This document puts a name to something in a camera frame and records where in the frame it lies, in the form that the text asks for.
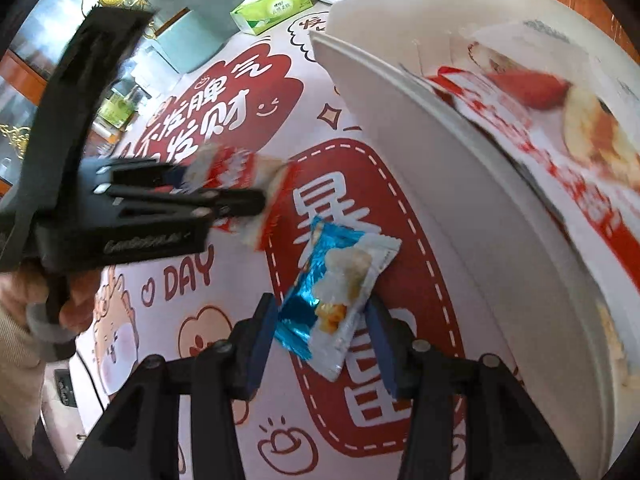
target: red and white snack wrapper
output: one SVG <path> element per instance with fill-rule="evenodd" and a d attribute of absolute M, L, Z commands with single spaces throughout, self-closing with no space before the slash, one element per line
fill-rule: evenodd
<path fill-rule="evenodd" d="M 598 283 L 625 346 L 640 365 L 640 156 L 589 89 L 514 68 L 479 75 L 441 67 L 420 79 L 452 97 L 555 209 Z"/>
<path fill-rule="evenodd" d="M 278 222 L 278 204 L 284 194 L 291 191 L 296 168 L 295 162 L 210 143 L 198 150 L 184 173 L 182 188 L 188 191 L 203 188 L 263 190 L 266 206 L 260 215 L 223 218 L 214 223 L 217 229 L 238 234 L 243 243 L 261 251 Z"/>
<path fill-rule="evenodd" d="M 450 48 L 451 65 L 470 72 L 500 75 L 533 70 L 589 89 L 607 105 L 636 151 L 640 150 L 640 70 L 630 59 L 627 65 L 621 59 L 610 64 L 611 60 L 588 53 L 540 20 L 490 25 L 467 37 L 453 35 Z M 545 89 L 535 80 L 530 84 Z M 546 92 L 556 94 L 552 86 Z"/>

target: cartoon face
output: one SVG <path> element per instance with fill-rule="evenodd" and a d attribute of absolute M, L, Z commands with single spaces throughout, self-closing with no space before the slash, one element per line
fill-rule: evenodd
<path fill-rule="evenodd" d="M 208 76 L 201 77 L 200 79 L 198 79 L 198 81 L 193 86 L 193 88 L 196 90 L 200 90 L 201 88 L 204 88 L 206 84 L 209 82 L 209 79 L 210 77 Z"/>
<path fill-rule="evenodd" d="M 95 358 L 102 387 L 115 394 L 138 364 L 138 330 L 124 276 L 115 278 L 109 267 L 108 282 L 99 291 L 94 309 Z"/>
<path fill-rule="evenodd" d="M 267 113 L 264 113 L 265 106 L 264 104 L 261 104 L 260 106 L 258 106 L 258 112 L 256 113 L 256 115 L 258 117 L 269 117 L 271 114 L 276 113 L 276 111 L 278 110 L 279 103 L 280 101 L 278 101 L 278 98 L 276 97 L 273 101 L 271 101 L 271 104 L 274 106 L 274 108 L 272 108 L 271 111 Z"/>
<path fill-rule="evenodd" d="M 178 332 L 178 352 L 180 357 L 196 357 L 219 339 L 226 339 L 231 334 L 231 321 L 222 309 L 207 305 L 195 317 L 188 317 L 182 322 Z M 234 413 L 234 424 L 239 426 L 249 417 L 249 403 L 234 400 L 231 403 Z"/>
<path fill-rule="evenodd" d="M 258 425 L 266 438 L 258 442 L 262 459 L 281 475 L 298 476 L 313 471 L 318 465 L 318 446 L 305 430 L 288 428 L 284 416 L 281 427 L 271 418 L 267 424 Z"/>

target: heart symbol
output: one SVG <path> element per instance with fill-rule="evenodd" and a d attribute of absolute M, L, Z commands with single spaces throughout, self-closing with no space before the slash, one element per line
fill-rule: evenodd
<path fill-rule="evenodd" d="M 142 304 L 148 307 L 154 304 L 155 297 L 156 297 L 156 282 L 154 281 L 153 278 L 149 278 L 149 281 L 146 282 L 146 285 L 142 286 L 142 291 L 140 292 L 140 299 L 142 300 Z"/>

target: dashed line border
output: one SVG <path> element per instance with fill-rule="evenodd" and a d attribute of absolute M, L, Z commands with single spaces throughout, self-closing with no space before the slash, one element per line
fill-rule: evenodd
<path fill-rule="evenodd" d="M 415 240 L 416 243 L 418 245 L 418 248 L 420 249 L 420 253 L 422 254 L 422 256 L 424 256 L 424 263 L 427 267 L 427 270 L 429 271 L 429 275 L 431 276 L 431 278 L 433 279 L 434 283 L 434 289 L 436 291 L 436 295 L 438 297 L 438 299 L 441 302 L 441 306 L 442 306 L 442 315 L 444 317 L 444 321 L 447 325 L 447 327 L 449 328 L 449 338 L 451 339 L 451 345 L 453 346 L 454 349 L 458 348 L 458 345 L 456 344 L 456 335 L 452 330 L 452 323 L 450 322 L 450 315 L 449 315 L 449 310 L 447 308 L 447 305 L 444 302 L 444 297 L 442 295 L 442 291 L 440 290 L 440 285 L 436 282 L 436 277 L 435 277 L 435 273 L 433 271 L 433 266 L 431 264 L 431 261 L 426 257 L 427 255 L 427 251 L 424 248 L 424 243 L 423 241 L 420 239 L 420 236 L 417 233 L 417 230 L 415 228 L 415 225 L 413 223 L 413 221 L 411 220 L 411 218 L 409 217 L 409 214 L 407 212 L 406 207 L 404 206 L 404 204 L 402 203 L 401 200 L 397 199 L 398 193 L 396 192 L 396 190 L 394 189 L 393 185 L 388 182 L 388 179 L 386 177 L 385 172 L 382 170 L 382 168 L 379 167 L 378 165 L 378 161 L 375 159 L 375 156 L 372 153 L 367 153 L 367 150 L 363 150 L 360 147 L 357 146 L 352 146 L 351 144 L 347 144 L 347 143 L 340 143 L 340 144 L 330 144 L 328 146 L 325 146 L 323 149 L 320 150 L 315 150 L 313 151 L 310 155 L 305 155 L 302 156 L 298 159 L 298 162 L 304 162 L 305 160 L 307 160 L 309 157 L 313 157 L 316 155 L 319 155 L 320 153 L 322 153 L 323 151 L 327 152 L 329 150 L 332 150 L 334 148 L 342 148 L 342 149 L 346 149 L 346 150 L 355 150 L 358 153 L 361 153 L 362 155 L 365 155 L 367 157 L 367 160 L 376 167 L 377 171 L 375 173 L 377 173 L 380 178 L 382 180 L 384 180 L 386 182 L 387 185 L 387 189 L 389 190 L 389 193 L 391 193 L 391 195 L 396 199 L 396 203 L 398 204 L 398 207 L 400 208 L 400 211 L 402 212 L 402 214 L 404 215 L 404 218 L 406 219 L 407 224 L 409 225 L 409 229 L 411 229 L 411 232 L 414 234 L 415 236 Z M 269 238 L 269 250 L 268 252 L 270 253 L 270 257 L 271 257 L 271 262 L 273 263 L 273 273 L 275 275 L 276 278 L 276 282 L 278 284 L 277 286 L 277 293 L 280 296 L 280 301 L 284 301 L 284 294 L 282 291 L 282 286 L 280 284 L 280 275 L 278 273 L 278 267 L 277 267 L 277 262 L 276 262 L 276 257 L 275 257 L 275 252 L 273 251 L 273 245 L 271 243 L 271 237 Z M 319 423 L 322 425 L 323 428 L 327 429 L 327 425 L 324 421 L 324 419 L 322 418 L 322 415 L 320 415 L 320 413 L 318 412 L 318 406 L 316 404 L 316 400 L 314 399 L 313 394 L 311 393 L 311 390 L 309 388 L 309 382 L 308 379 L 306 378 L 306 373 L 305 373 L 305 369 L 302 366 L 302 361 L 300 360 L 300 358 L 298 356 L 296 356 L 296 363 L 298 364 L 298 368 L 300 369 L 300 373 L 302 374 L 302 378 L 303 378 L 303 383 L 305 385 L 305 388 L 307 390 L 308 396 L 309 396 L 309 400 L 311 402 L 311 405 L 314 407 L 314 409 L 316 410 L 316 412 L 314 413 L 314 415 L 316 416 L 316 418 L 318 419 Z M 455 412 L 458 412 L 458 410 L 460 409 L 462 405 L 462 402 L 458 402 L 456 404 L 456 407 L 454 409 Z M 352 446 L 351 444 L 347 444 L 345 442 L 340 441 L 340 438 L 333 433 L 330 430 L 327 430 L 329 436 L 334 439 L 336 442 L 341 443 L 345 449 L 349 449 L 352 451 L 369 451 L 372 449 L 377 449 L 379 446 L 378 444 L 368 444 L 366 446 Z M 389 441 L 389 442 L 384 442 L 382 443 L 382 447 L 392 447 L 395 446 L 398 442 L 395 440 Z M 402 439 L 402 443 L 405 444 L 406 443 L 406 438 Z"/>

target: table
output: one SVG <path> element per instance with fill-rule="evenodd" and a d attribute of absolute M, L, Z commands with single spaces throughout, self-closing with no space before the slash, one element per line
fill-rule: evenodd
<path fill-rule="evenodd" d="M 447 354 L 476 359 L 493 352 L 518 373 L 464 263 L 315 62 L 308 32 L 324 29 L 328 9 L 316 4 L 258 38 L 237 34 L 185 76 L 158 113 L 141 118 L 116 150 L 187 163 L 209 131 L 223 144 L 296 160 L 300 172 L 265 252 L 213 229 L 202 254 L 104 271 L 94 323 L 78 338 L 103 404 L 146 355 L 196 355 L 250 316 L 262 293 L 281 301 L 302 265 L 308 240 L 302 224 L 324 208 L 335 221 L 349 219 L 364 230 L 378 226 L 402 239 L 398 257 L 376 285 L 393 316 Z M 321 206 L 293 193 L 320 185 L 330 186 Z M 273 343 L 257 396 L 233 405 L 249 480 L 397 476 L 410 405 L 386 393 L 366 328 L 356 336 L 336 383 Z M 77 358 L 70 368 L 89 431 L 102 410 Z M 460 480 L 464 411 L 460 402 L 452 459 L 452 478 Z M 188 398 L 180 404 L 178 439 L 180 471 L 189 479 Z"/>

